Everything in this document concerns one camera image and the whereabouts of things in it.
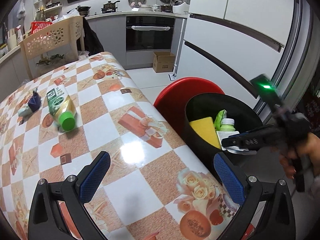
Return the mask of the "person's right hand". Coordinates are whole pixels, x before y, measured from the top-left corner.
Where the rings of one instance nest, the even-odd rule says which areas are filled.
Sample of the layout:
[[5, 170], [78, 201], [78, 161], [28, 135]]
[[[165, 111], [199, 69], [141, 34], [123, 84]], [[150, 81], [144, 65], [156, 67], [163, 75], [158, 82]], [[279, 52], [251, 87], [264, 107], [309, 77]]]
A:
[[279, 162], [284, 169], [284, 172], [289, 179], [293, 179], [296, 174], [296, 169], [289, 164], [289, 160], [297, 159], [297, 157], [308, 156], [313, 165], [313, 174], [319, 176], [320, 168], [320, 151], [319, 137], [313, 133], [309, 133], [305, 141], [301, 142], [295, 149], [289, 149], [279, 155]]

